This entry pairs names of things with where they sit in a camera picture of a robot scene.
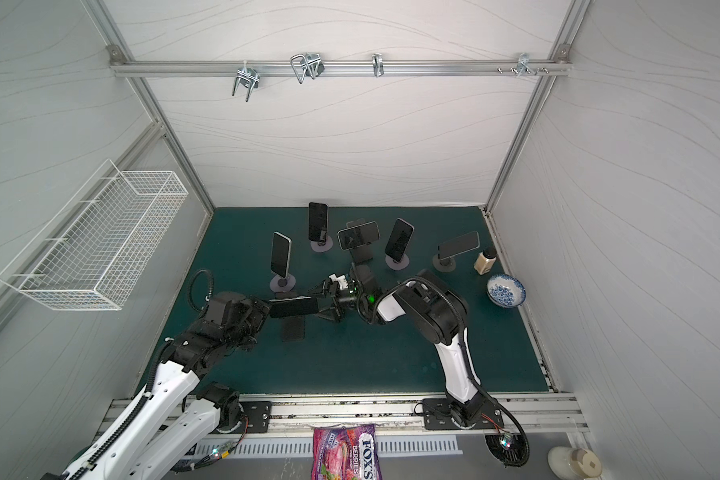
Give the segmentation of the black folding phone stand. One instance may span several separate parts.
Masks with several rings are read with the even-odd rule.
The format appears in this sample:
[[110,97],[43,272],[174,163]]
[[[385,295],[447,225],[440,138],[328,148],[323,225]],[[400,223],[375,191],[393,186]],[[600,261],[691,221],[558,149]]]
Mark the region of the black folding phone stand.
[[[295,292],[278,293],[276,299],[293,298],[301,296]],[[283,342],[299,341],[305,337],[305,316],[280,318],[281,340]]]

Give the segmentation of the phone silver edge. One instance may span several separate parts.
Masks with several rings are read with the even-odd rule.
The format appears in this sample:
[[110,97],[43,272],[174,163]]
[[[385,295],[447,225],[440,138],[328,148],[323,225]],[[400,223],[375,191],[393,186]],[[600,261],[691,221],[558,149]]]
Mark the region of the phone silver edge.
[[270,269],[281,278],[286,278],[289,275],[291,247],[292,241],[289,237],[280,232],[273,233]]

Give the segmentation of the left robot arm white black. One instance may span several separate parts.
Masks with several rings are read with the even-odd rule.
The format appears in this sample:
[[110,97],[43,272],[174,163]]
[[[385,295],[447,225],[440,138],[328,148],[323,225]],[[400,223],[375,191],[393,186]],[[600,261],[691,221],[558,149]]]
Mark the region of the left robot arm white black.
[[160,479],[215,430],[258,418],[237,391],[202,379],[232,351],[256,344],[270,303],[236,292],[211,297],[199,317],[159,350],[142,389],[62,479]]

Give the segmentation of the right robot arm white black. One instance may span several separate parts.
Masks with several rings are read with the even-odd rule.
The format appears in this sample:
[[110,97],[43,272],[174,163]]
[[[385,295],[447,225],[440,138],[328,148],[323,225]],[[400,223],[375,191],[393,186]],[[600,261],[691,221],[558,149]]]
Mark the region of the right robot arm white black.
[[445,377],[446,408],[457,429],[471,429],[485,420],[485,407],[498,415],[498,401],[482,386],[468,344],[467,302],[438,276],[424,269],[388,290],[379,288],[365,265],[346,275],[334,274],[307,291],[318,299],[317,315],[334,323],[353,310],[370,325],[384,325],[400,317],[435,346]]

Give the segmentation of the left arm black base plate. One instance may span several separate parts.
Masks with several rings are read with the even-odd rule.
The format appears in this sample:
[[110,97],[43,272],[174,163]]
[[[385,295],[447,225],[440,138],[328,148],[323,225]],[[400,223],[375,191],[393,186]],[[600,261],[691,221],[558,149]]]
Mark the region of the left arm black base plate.
[[273,404],[269,401],[234,401],[221,409],[217,434],[266,433]]

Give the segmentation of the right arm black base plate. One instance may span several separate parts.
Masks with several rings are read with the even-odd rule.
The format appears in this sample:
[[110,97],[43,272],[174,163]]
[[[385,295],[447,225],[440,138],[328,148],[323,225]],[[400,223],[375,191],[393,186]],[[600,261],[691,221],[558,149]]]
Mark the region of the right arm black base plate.
[[425,398],[414,407],[428,431],[501,431],[504,418],[498,406],[482,397],[466,406],[450,398]]

